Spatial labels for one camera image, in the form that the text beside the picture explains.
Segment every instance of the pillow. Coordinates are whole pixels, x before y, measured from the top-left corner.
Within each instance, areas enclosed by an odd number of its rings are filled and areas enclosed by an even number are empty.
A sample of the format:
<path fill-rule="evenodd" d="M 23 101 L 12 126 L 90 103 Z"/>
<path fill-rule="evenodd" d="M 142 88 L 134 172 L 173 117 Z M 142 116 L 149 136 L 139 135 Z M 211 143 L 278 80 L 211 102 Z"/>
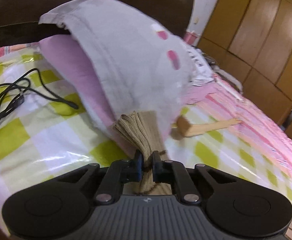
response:
<path fill-rule="evenodd" d="M 55 35 L 39 42 L 42 55 L 78 92 L 94 126 L 132 157 L 135 148 L 112 129 L 114 115 L 98 77 L 84 51 L 70 35 Z"/>
<path fill-rule="evenodd" d="M 193 70 L 179 37 L 116 0 L 73 0 L 42 15 L 39 23 L 64 26 L 75 37 L 115 119 L 153 110 L 163 138 L 169 134 Z"/>

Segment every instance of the round black pad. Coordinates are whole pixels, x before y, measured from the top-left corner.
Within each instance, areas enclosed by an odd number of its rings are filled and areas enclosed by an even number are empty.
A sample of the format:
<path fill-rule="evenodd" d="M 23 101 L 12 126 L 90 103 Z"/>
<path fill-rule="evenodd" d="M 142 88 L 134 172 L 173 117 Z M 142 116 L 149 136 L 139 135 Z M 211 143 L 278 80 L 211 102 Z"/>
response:
<path fill-rule="evenodd" d="M 52 239 L 86 221 L 86 197 L 69 183 L 36 185 L 12 195 L 2 208 L 7 227 L 17 236 Z"/>
<path fill-rule="evenodd" d="M 215 193 L 207 215 L 224 231 L 251 238 L 275 235 L 290 223 L 292 205 L 283 195 L 263 187 L 250 194 Z"/>

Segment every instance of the wooden stick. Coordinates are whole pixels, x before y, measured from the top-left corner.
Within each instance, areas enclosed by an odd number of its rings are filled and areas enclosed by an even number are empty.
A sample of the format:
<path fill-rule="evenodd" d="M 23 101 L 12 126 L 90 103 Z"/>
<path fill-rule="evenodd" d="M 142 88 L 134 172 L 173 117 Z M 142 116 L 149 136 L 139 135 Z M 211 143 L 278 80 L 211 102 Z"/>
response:
<path fill-rule="evenodd" d="M 226 121 L 219 121 L 214 123 L 204 123 L 204 124 L 191 124 L 184 116 L 180 116 L 177 119 L 177 127 L 179 132 L 184 137 L 192 137 L 200 134 L 204 134 L 208 131 L 218 130 L 222 128 L 227 128 L 231 125 L 240 123 L 241 120 L 232 118 Z"/>

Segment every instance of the gray ribbed surface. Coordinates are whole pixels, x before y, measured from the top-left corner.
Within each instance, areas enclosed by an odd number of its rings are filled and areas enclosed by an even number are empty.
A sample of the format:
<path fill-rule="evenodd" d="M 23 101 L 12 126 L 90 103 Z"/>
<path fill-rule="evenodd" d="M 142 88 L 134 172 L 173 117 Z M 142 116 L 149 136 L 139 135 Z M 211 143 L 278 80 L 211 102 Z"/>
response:
<path fill-rule="evenodd" d="M 60 240 L 233 240 L 214 228 L 198 207 L 170 196 L 129 196 L 97 207 L 78 231 Z M 274 238 L 285 240 L 284 236 Z"/>

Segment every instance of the green and white checkered sheet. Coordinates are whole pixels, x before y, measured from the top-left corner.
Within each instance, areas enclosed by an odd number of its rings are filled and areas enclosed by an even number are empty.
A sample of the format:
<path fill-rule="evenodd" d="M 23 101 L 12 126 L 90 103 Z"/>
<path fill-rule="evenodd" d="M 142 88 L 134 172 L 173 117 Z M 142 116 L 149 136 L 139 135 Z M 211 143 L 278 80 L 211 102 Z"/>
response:
<path fill-rule="evenodd" d="M 79 105 L 46 100 L 33 92 L 0 123 L 0 226 L 1 207 L 13 193 L 47 179 L 96 162 L 109 166 L 127 158 L 124 152 L 92 126 L 74 88 L 39 53 L 37 47 L 22 49 L 0 58 L 0 83 L 14 82 L 32 68 L 41 71 L 45 85 Z M 27 76 L 32 87 L 51 96 L 36 72 Z M 9 103 L 5 100 L 4 109 Z"/>
<path fill-rule="evenodd" d="M 216 122 L 195 105 L 184 107 L 182 114 L 191 123 Z M 187 168 L 204 163 L 276 190 L 292 203 L 292 179 L 230 129 L 214 130 L 191 138 L 182 138 L 176 131 L 172 131 L 165 146 L 170 159 L 182 162 Z"/>

